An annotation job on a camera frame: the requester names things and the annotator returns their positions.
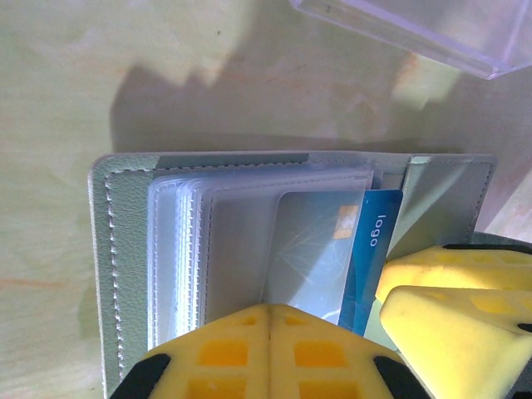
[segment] wallet stitching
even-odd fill
[[[157,220],[159,218],[159,193],[162,191],[162,190],[165,190],[165,189],[168,189],[170,187],[176,187],[177,184],[176,183],[169,183],[167,185],[163,185],[161,187],[159,187],[157,189],[157,191],[155,192],[155,198],[154,198],[154,202],[155,202],[155,220]],[[159,236],[157,234],[157,230],[158,230],[158,224],[155,223],[154,225],[154,236],[155,236],[155,239],[154,239],[154,242],[153,242],[153,245],[154,245],[154,263],[155,265],[157,265],[159,263],[159,259],[158,259],[158,251],[157,251],[157,248],[158,248],[158,245],[159,245],[159,240],[157,239],[157,237]],[[154,308],[155,308],[155,312],[153,312],[153,314],[155,315],[154,316],[154,332],[153,334],[155,336],[157,336],[158,332],[159,332],[159,320],[158,320],[158,315],[159,313],[156,311],[156,309],[158,308],[158,295],[157,295],[157,278],[158,278],[158,270],[159,268],[157,268],[155,266],[155,271],[154,271],[154,274],[153,274],[153,278],[151,279],[150,281],[150,284],[151,284],[151,290],[152,292],[154,293]]]
[[[473,233],[473,229],[475,228],[475,222],[479,216],[480,207],[482,206],[482,200],[485,198],[485,193],[488,190],[488,184],[490,183],[491,176],[493,175],[493,171],[494,171],[494,165],[492,163],[490,162],[482,162],[482,163],[490,165],[490,168],[488,169],[488,172],[486,173],[484,187],[482,188],[482,191],[480,192],[479,199],[478,201],[476,201],[475,213],[473,214],[473,217],[471,218],[471,222],[469,223],[469,226],[467,228],[464,241],[466,241]]]
[[[123,343],[124,343],[124,338],[122,337],[121,335],[121,316],[120,316],[120,306],[119,306],[119,303],[118,303],[118,291],[119,291],[119,286],[118,286],[118,282],[117,282],[117,278],[118,278],[118,272],[117,272],[117,266],[116,266],[116,255],[117,255],[117,252],[116,252],[116,245],[115,245],[115,234],[114,234],[114,223],[113,223],[113,213],[112,213],[112,198],[111,198],[111,186],[109,184],[109,180],[110,178],[113,176],[113,175],[119,175],[119,174],[122,174],[122,173],[126,173],[126,172],[143,172],[143,173],[151,173],[151,172],[156,172],[156,171],[168,171],[168,170],[193,170],[193,169],[219,169],[219,168],[222,168],[222,167],[238,167],[238,166],[261,166],[261,165],[296,165],[296,164],[303,164],[303,163],[347,163],[348,161],[346,160],[337,160],[337,161],[334,161],[334,160],[315,160],[315,161],[310,161],[310,162],[279,162],[279,163],[265,163],[265,164],[247,164],[247,165],[220,165],[220,166],[195,166],[195,167],[190,167],[190,166],[179,166],[179,167],[174,167],[174,168],[139,168],[139,169],[134,169],[134,168],[130,168],[130,169],[123,169],[123,170],[114,170],[112,172],[110,172],[108,175],[105,175],[104,176],[104,186],[106,188],[106,202],[107,202],[107,216],[108,216],[108,225],[109,225],[109,239],[111,241],[111,276],[112,276],[112,283],[113,283],[113,307],[115,309],[115,325],[116,325],[116,339],[118,341],[118,346],[117,346],[117,356],[118,356],[118,368],[119,368],[119,377],[120,377],[120,381],[124,379],[124,363],[123,363],[123,359],[124,359],[124,354],[123,354],[123,351],[124,351],[124,346],[123,346]],[[479,197],[479,200],[477,202],[477,205],[475,207],[475,211],[478,212],[478,207],[480,206],[480,202],[482,201],[482,196],[484,195],[485,191],[487,190],[487,185],[490,181],[490,177],[493,173],[493,163],[492,162],[486,162],[486,161],[474,161],[474,160],[471,160],[471,161],[429,161],[429,162],[426,162],[427,164],[436,164],[436,165],[445,165],[445,164],[455,164],[455,165],[460,165],[460,164],[476,164],[476,165],[489,165],[490,166],[490,169],[488,171],[488,174],[486,176],[486,180],[485,180],[485,186],[484,186],[484,189],[482,190],[482,193]],[[404,161],[391,161],[391,162],[386,162],[386,161],[383,161],[383,162],[375,162],[374,165],[402,165],[402,164],[405,164]],[[472,221],[470,222],[470,229],[471,229],[471,226],[473,225],[474,223],[474,220],[475,220],[475,216],[473,217]]]

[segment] wallet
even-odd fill
[[[89,175],[104,393],[148,350],[148,198],[154,180],[235,167],[366,164],[382,189],[403,191],[388,258],[437,244],[468,244],[495,170],[491,155],[358,151],[116,154]],[[271,214],[272,223],[276,215]]]

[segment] wooden surface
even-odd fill
[[[1,398],[101,397],[86,174],[113,150],[494,153],[478,227],[532,241],[532,69],[462,76],[287,0],[0,11]]]

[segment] card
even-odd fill
[[[367,190],[364,195],[338,320],[339,326],[361,336],[372,310],[401,201],[400,190]]]
[[[337,323],[363,191],[292,192],[279,201],[263,302]]]

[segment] clear plastic box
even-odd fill
[[[530,0],[291,0],[295,8],[492,79],[532,65]]]

